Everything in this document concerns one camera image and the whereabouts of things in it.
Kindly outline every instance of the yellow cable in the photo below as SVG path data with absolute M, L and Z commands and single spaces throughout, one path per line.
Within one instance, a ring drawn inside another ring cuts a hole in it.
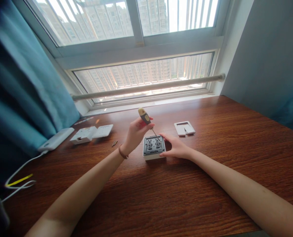
M 8 185 L 6 185 L 6 187 L 10 187 L 10 186 L 13 186 L 13 185 L 15 185 L 15 184 L 18 184 L 18 183 L 20 183 L 21 181 L 24 181 L 24 180 L 30 178 L 32 175 L 33 175 L 33 174 L 30 174 L 30 175 L 28 175 L 28 176 L 26 176 L 26 177 L 24 177 L 24 178 L 22 178 L 22 179 L 20 179 L 20 180 L 17 180 L 17 181 L 15 181 L 15 182 L 11 183 L 11 184 L 8 184 Z

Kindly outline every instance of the wooden desk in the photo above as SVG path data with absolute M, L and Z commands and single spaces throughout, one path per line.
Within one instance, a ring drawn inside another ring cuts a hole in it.
M 174 123 L 189 120 L 196 133 L 181 137 L 183 142 L 293 204 L 292 130 L 224 96 L 148 107 L 147 112 L 156 132 L 173 136 Z M 72 145 L 71 135 L 20 172 L 19 177 L 33 173 L 37 184 L 5 203 L 10 233 L 24 235 L 64 190 L 118 147 L 111 147 L 114 140 L 124 142 L 137 116 L 134 109 L 73 126 L 77 131 L 114 124 L 109 137 L 87 144 Z M 85 212 L 73 236 L 220 236 L 258 229 L 198 166 L 174 158 L 145 162 L 140 144 Z

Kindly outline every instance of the bracelet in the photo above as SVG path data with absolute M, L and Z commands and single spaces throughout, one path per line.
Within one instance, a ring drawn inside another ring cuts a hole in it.
M 120 150 L 120 147 L 122 146 L 122 144 L 119 146 L 119 148 L 118 148 L 118 150 L 119 150 L 119 153 L 120 153 L 120 155 L 124 158 L 124 159 L 128 159 L 129 158 L 129 155 L 124 155 L 123 153 L 122 153 L 122 151 Z

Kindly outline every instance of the hand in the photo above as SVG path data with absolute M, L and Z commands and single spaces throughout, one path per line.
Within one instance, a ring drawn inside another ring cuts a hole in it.
M 166 133 L 160 133 L 160 135 L 172 144 L 172 149 L 161 153 L 159 156 L 190 159 L 192 149 L 186 146 L 179 138 L 173 137 Z
M 125 155 L 129 155 L 141 143 L 146 132 L 154 126 L 154 123 L 147 125 L 140 117 L 131 122 L 127 139 L 121 146 L 121 151 Z

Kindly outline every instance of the cable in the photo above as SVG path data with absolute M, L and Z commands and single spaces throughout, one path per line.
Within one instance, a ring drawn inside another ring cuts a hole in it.
M 11 179 L 26 165 L 26 164 L 28 164 L 30 161 L 33 161 L 33 160 L 35 160 L 35 159 L 37 159 L 37 158 L 39 158 L 39 157 L 41 157 L 41 156 L 43 156 L 44 154 L 46 154 L 48 151 L 47 150 L 45 150 L 45 151 L 43 151 L 40 155 L 38 155 L 37 157 L 35 157 L 35 158 L 32 158 L 32 159 L 30 159 L 30 160 L 28 160 L 26 163 L 24 163 L 19 169 L 17 169 L 16 170 L 16 172 L 15 173 L 13 173 L 12 174 L 12 176 L 10 176 L 9 178 L 8 178 L 8 180 L 6 181 L 6 183 L 5 183 L 5 188 L 7 188 L 7 189 L 16 189 L 16 191 L 14 191 L 13 193 L 11 193 L 8 197 L 6 197 L 6 198 L 4 198 L 3 200 L 2 200 L 2 202 L 4 202 L 4 201 L 6 201 L 7 199 L 9 199 L 11 196 L 13 196 L 15 193 L 17 193 L 20 189 L 26 189 L 26 188 L 29 188 L 29 187 L 31 187 L 31 186 L 33 186 L 35 183 L 36 183 L 36 181 L 35 180 L 30 180 L 30 181 L 28 181 L 27 183 L 25 183 L 24 185 L 22 185 L 22 186 L 20 186 L 20 187 L 11 187 L 11 186 L 8 186 L 9 185 L 9 182 L 11 181 Z

